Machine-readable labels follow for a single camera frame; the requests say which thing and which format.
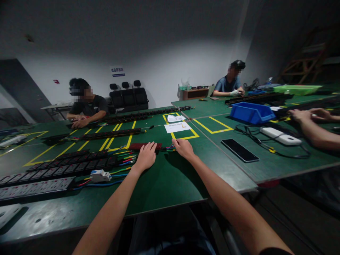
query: floor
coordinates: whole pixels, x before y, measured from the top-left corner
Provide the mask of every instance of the floor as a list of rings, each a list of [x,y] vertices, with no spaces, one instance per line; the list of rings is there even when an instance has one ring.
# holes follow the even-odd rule
[[[329,216],[308,201],[300,198],[288,189],[278,186],[271,189],[256,205],[258,212],[278,233],[295,254],[339,254],[340,221]],[[284,212],[314,245],[306,246],[298,237],[286,229],[289,226],[298,236],[299,231],[280,213]],[[222,233],[217,224],[213,224],[213,235],[220,254],[229,254]],[[0,247],[1,254],[71,254],[85,230],[79,229],[68,233],[42,237],[20,244]],[[118,254],[119,238],[115,238],[108,254]]]

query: black smartphone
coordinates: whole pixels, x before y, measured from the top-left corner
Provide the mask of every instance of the black smartphone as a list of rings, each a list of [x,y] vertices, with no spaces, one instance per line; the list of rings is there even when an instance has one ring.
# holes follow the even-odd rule
[[[249,150],[244,148],[242,145],[240,145],[234,139],[222,140],[221,143],[225,147],[227,147],[229,150],[231,150],[232,153],[234,153],[236,156],[238,156],[245,163],[255,162],[255,161],[260,160],[257,156],[252,154]]]

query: door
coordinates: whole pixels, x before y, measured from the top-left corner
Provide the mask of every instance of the door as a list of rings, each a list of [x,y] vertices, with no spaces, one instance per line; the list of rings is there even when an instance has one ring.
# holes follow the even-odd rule
[[[36,122],[51,121],[41,110],[51,103],[17,59],[0,60],[0,84]]]

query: white paper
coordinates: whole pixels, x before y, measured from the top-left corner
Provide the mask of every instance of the white paper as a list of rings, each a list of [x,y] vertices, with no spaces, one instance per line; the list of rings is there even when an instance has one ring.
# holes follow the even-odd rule
[[[122,65],[110,66],[112,77],[125,76],[125,68]]]
[[[277,110],[282,109],[283,107],[279,107],[279,106],[271,106],[270,108],[271,108],[272,111],[277,111]]]
[[[179,132],[184,130],[189,130],[191,127],[188,123],[182,121],[173,124],[164,125],[167,133]]]
[[[185,120],[185,118],[182,115],[181,116],[173,116],[171,114],[168,115],[168,122],[176,122],[181,120]]]

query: glove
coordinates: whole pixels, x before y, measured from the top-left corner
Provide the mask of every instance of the glove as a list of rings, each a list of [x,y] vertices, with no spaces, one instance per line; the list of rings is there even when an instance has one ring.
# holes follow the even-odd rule
[[[240,91],[239,90],[234,90],[230,92],[230,96],[237,97],[240,96]]]

